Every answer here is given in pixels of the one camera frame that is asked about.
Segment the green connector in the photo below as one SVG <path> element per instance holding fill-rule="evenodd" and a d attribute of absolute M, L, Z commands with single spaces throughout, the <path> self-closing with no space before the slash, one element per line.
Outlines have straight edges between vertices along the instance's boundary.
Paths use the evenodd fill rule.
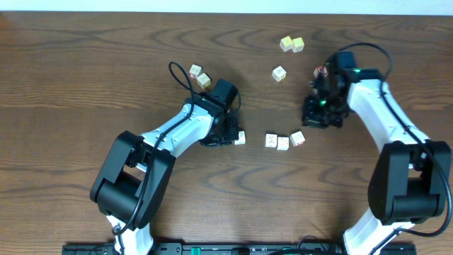
<path fill-rule="evenodd" d="M 192 248 L 190 250 L 190 255 L 201 255 L 201 248 Z"/>

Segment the small cube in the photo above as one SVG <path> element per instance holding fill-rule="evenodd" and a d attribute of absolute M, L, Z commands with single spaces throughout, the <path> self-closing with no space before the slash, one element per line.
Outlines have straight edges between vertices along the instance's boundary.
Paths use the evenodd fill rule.
<path fill-rule="evenodd" d="M 327 77 L 327 68 L 324 66 L 319 66 L 319 67 L 315 68 L 313 74 L 314 74 L 315 79 L 318 79 L 319 74 L 322 74 L 324 76 L 324 78 L 326 78 Z"/>
<path fill-rule="evenodd" d="M 286 77 L 286 71 L 283 69 L 282 66 L 279 66 L 272 71 L 272 77 L 279 82 Z"/>
<path fill-rule="evenodd" d="M 304 135 L 302 134 L 302 132 L 295 132 L 294 134 L 292 134 L 290 137 L 291 139 L 291 142 L 292 142 L 292 145 L 293 146 L 297 146 L 297 145 L 301 145 L 305 142 L 305 137 Z"/>
<path fill-rule="evenodd" d="M 289 148 L 289 138 L 288 137 L 279 137 L 277 150 L 288 150 Z"/>
<path fill-rule="evenodd" d="M 244 131 L 239 131 L 239 139 L 234 141 L 235 145 L 244 145 L 246 143 L 246 133 Z"/>
<path fill-rule="evenodd" d="M 206 74 L 201 74 L 199 77 L 197 77 L 197 83 L 203 89 L 206 89 L 207 86 L 211 85 L 211 79 Z"/>
<path fill-rule="evenodd" d="M 304 49 L 305 43 L 302 38 L 296 38 L 292 40 L 292 51 L 293 52 L 299 52 Z"/>
<path fill-rule="evenodd" d="M 288 51 L 291 50 L 292 48 L 292 40 L 290 36 L 287 36 L 280 41 L 280 47 L 282 48 L 283 51 Z"/>
<path fill-rule="evenodd" d="M 275 148 L 277 146 L 277 135 L 266 134 L 266 147 Z"/>
<path fill-rule="evenodd" d="M 201 74 L 201 72 L 202 72 L 202 67 L 199 67 L 196 64 L 193 64 L 189 71 L 190 78 L 196 79 Z"/>

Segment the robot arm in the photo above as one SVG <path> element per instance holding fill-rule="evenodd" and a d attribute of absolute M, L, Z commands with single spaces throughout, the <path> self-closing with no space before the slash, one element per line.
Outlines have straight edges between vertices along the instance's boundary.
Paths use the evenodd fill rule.
<path fill-rule="evenodd" d="M 358 69 L 351 52 L 337 52 L 326 65 L 329 80 L 319 75 L 313 83 L 316 97 L 307 96 L 303 122 L 317 128 L 340 128 L 343 118 L 355 112 L 373 137 L 380 157 L 368 188 L 369 209 L 345 231 L 343 245 L 349 255 L 377 255 L 395 237 L 395 230 L 410 229 L 442 214 L 446 199 L 433 163 L 397 121 L 382 96 L 432 151 L 446 176 L 451 152 L 445 142 L 429 141 L 417 129 L 391 96 L 386 82 L 381 91 L 382 76 L 377 69 Z M 409 169 L 420 171 L 421 175 L 409 178 Z"/>
<path fill-rule="evenodd" d="M 236 116 L 228 113 L 237 93 L 233 84 L 220 79 L 212 93 L 199 93 L 186 99 L 181 112 L 161 127 L 140 136 L 128 131 L 118 136 L 94 182 L 90 198 L 114 228 L 123 228 L 131 218 L 143 184 L 123 171 L 124 165 L 146 171 L 160 134 L 182 120 L 194 100 L 192 115 L 159 143 L 142 205 L 131 227 L 116 237 L 116 251 L 126 255 L 148 254 L 153 245 L 149 222 L 164 198 L 176 158 L 191 144 L 200 141 L 212 147 L 228 145 L 238 139 Z"/>

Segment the white wall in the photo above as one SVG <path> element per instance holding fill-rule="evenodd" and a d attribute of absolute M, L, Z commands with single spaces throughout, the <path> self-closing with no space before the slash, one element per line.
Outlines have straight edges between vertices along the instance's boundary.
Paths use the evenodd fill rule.
<path fill-rule="evenodd" d="M 1 11 L 453 15 L 453 0 L 0 0 Z"/>

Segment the wood grain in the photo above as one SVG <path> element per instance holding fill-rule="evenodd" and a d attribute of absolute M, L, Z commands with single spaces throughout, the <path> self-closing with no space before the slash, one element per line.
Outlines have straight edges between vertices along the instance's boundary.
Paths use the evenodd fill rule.
<path fill-rule="evenodd" d="M 305 49 L 278 41 L 302 36 Z M 316 65 L 335 49 L 377 43 L 394 57 L 396 100 L 433 140 L 453 144 L 453 18 L 169 13 L 0 14 L 0 250 L 58 254 L 68 242 L 105 242 L 110 226 L 88 193 L 113 140 L 174 116 L 188 97 L 174 60 L 202 65 L 239 88 L 244 147 L 194 144 L 176 162 L 153 235 L 187 242 L 334 239 L 367 208 L 378 154 L 356 115 L 344 128 L 302 128 L 287 152 L 264 135 L 301 127 Z M 363 67 L 386 68 L 370 49 Z M 271 71 L 282 65 L 280 83 Z M 437 228 L 442 218 L 417 230 Z M 418 253 L 451 254 L 453 229 L 414 241 Z"/>

